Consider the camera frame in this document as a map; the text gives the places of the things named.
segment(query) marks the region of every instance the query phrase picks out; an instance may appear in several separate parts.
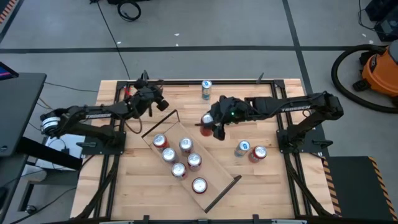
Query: computer monitor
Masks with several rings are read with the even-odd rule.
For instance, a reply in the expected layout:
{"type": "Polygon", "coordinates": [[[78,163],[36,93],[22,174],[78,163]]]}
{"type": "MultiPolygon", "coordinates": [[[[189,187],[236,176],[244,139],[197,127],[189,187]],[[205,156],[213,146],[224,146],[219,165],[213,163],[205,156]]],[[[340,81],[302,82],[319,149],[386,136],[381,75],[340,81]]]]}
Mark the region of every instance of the computer monitor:
{"type": "Polygon", "coordinates": [[[17,78],[19,76],[13,69],[0,62],[0,80],[6,80],[9,78],[17,78]]]}

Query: wooden tabletop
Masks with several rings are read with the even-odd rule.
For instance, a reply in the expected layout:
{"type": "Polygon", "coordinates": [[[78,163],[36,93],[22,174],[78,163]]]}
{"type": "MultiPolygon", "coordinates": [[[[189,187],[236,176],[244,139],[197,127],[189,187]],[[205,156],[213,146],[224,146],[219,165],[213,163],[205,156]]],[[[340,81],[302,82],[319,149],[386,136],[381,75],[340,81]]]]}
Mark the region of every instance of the wooden tabletop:
{"type": "MultiPolygon", "coordinates": [[[[285,79],[288,97],[302,96],[303,88],[299,79],[285,79]]],[[[116,80],[102,81],[99,88],[97,105],[111,105],[114,100],[116,80]]],[[[260,218],[293,218],[287,173],[283,155],[279,152],[276,130],[276,118],[265,121],[247,122],[226,126],[226,137],[219,141],[213,137],[204,137],[194,126],[201,116],[210,109],[220,95],[243,99],[253,96],[272,96],[270,85],[214,85],[211,99],[201,98],[200,85],[165,85],[164,98],[169,108],[160,112],[153,107],[153,117],[147,113],[142,118],[142,133],[153,127],[172,110],[177,109],[181,122],[207,151],[234,177],[242,179],[211,209],[204,213],[189,193],[171,176],[170,171],[160,158],[141,138],[141,134],[127,131],[126,150],[120,158],[118,178],[115,190],[112,220],[142,220],[150,215],[151,220],[190,220],[190,219],[252,219],[253,214],[260,218]],[[248,158],[237,158],[234,148],[240,140],[246,139],[251,145],[264,145],[268,149],[267,157],[257,163],[248,158]]],[[[303,120],[301,111],[293,112],[294,123],[303,120]]],[[[177,121],[170,117],[157,129],[166,130],[177,121]]],[[[109,119],[93,120],[93,125],[109,124],[109,119]]],[[[137,120],[128,124],[139,129],[137,120]]],[[[333,205],[319,158],[310,154],[300,154],[307,187],[323,207],[333,213],[333,205]]],[[[95,156],[80,173],[73,203],[71,217],[78,215],[91,200],[100,179],[103,156],[95,156]]],[[[304,212],[301,193],[298,201],[301,213],[304,212]]],[[[105,192],[101,214],[105,214],[108,192],[105,192]]]]}

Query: gray floor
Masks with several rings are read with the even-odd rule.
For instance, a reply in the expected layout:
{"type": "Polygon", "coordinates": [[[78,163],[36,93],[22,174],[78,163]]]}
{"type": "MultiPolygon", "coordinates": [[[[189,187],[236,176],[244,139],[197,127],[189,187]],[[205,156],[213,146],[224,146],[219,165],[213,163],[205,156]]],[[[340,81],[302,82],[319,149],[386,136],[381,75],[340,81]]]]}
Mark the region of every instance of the gray floor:
{"type": "MultiPolygon", "coordinates": [[[[289,0],[302,46],[381,44],[377,35],[358,25],[357,0],[289,0]]],[[[363,1],[363,7],[369,1],[363,1]]],[[[101,8],[120,47],[175,47],[219,45],[293,46],[281,0],[151,0],[140,2],[142,17],[133,23],[120,19],[116,6],[101,1],[101,8]]],[[[369,24],[364,14],[364,22],[369,24]]],[[[108,48],[114,47],[97,5],[82,0],[25,0],[0,49],[108,48]]],[[[394,159],[397,120],[395,115],[364,109],[341,96],[330,80],[330,68],[340,52],[303,52],[314,91],[340,96],[345,115],[323,125],[334,140],[332,156],[373,156],[379,164],[394,205],[398,204],[398,179],[394,159]]],[[[151,78],[301,78],[295,51],[230,50],[181,52],[123,52],[132,78],[143,69],[151,78]]],[[[97,90],[100,80],[125,79],[117,53],[0,54],[0,61],[18,72],[44,72],[48,82],[97,90]]],[[[348,58],[340,74],[349,86],[358,76],[356,57],[348,58]]],[[[45,86],[42,96],[53,108],[93,104],[95,93],[45,86]]],[[[364,97],[374,100],[374,94],[364,97]]],[[[42,108],[30,120],[39,126],[42,108]]],[[[28,127],[25,135],[43,136],[28,127]]],[[[68,187],[37,187],[30,203],[38,207],[68,187]]],[[[23,223],[65,220],[73,192],[23,223]]],[[[12,210],[5,223],[23,213],[12,210]]]]}

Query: can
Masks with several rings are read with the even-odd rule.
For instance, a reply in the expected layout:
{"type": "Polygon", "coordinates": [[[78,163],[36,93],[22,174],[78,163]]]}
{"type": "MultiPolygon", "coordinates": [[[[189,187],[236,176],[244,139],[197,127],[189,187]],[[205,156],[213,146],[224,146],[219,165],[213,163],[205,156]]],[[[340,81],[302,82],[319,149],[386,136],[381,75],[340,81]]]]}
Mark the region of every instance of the can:
{"type": "Polygon", "coordinates": [[[187,168],[181,162],[178,162],[172,166],[172,174],[179,180],[187,178],[187,168]]]}
{"type": "Polygon", "coordinates": [[[265,146],[256,146],[249,154],[250,162],[260,162],[267,156],[267,149],[265,146]]]}
{"type": "Polygon", "coordinates": [[[181,139],[180,149],[183,156],[188,156],[193,151],[193,141],[190,138],[181,139]]]}
{"type": "Polygon", "coordinates": [[[191,171],[200,170],[201,156],[197,153],[192,153],[188,156],[188,167],[191,171]]]}
{"type": "Polygon", "coordinates": [[[209,100],[211,95],[211,86],[213,84],[210,80],[203,80],[201,83],[201,97],[204,100],[209,100]]]}
{"type": "Polygon", "coordinates": [[[243,140],[243,141],[239,142],[238,146],[236,146],[235,156],[236,157],[242,157],[248,151],[250,151],[250,143],[248,141],[246,141],[246,140],[243,140]]]}
{"type": "Polygon", "coordinates": [[[174,164],[178,162],[178,155],[172,148],[166,148],[162,152],[162,158],[164,161],[174,164]]]}
{"type": "Polygon", "coordinates": [[[170,144],[164,134],[157,134],[154,138],[154,146],[162,152],[165,148],[170,147],[170,144]]]}
{"type": "Polygon", "coordinates": [[[205,115],[203,115],[200,119],[200,133],[203,136],[210,136],[211,134],[213,134],[213,130],[211,129],[211,127],[206,126],[209,125],[210,123],[212,123],[213,117],[207,113],[205,115]]]}
{"type": "Polygon", "coordinates": [[[198,177],[192,182],[192,190],[196,194],[203,194],[207,190],[207,182],[205,179],[198,177]]]}

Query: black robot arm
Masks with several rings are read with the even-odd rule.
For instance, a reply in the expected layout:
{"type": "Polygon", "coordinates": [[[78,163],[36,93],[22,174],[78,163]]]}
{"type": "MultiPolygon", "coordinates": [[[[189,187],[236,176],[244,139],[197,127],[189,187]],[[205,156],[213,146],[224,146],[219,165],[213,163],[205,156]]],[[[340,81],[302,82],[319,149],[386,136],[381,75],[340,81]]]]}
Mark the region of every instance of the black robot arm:
{"type": "Polygon", "coordinates": [[[162,89],[147,82],[137,81],[137,91],[134,95],[113,105],[105,106],[71,106],[60,108],[40,116],[42,132],[50,137],[60,137],[64,134],[79,134],[109,141],[115,138],[115,131],[110,126],[96,127],[81,124],[85,119],[114,118],[138,119],[150,108],[153,102],[161,111],[169,104],[162,96],[162,89]]]}
{"type": "Polygon", "coordinates": [[[302,110],[315,112],[300,124],[288,128],[289,141],[302,137],[324,120],[336,120],[344,114],[338,98],[327,92],[286,99],[250,97],[245,98],[244,101],[234,97],[220,96],[219,102],[214,103],[209,111],[214,122],[207,124],[206,128],[214,131],[215,138],[224,140],[225,124],[264,120],[278,113],[302,110]]]}

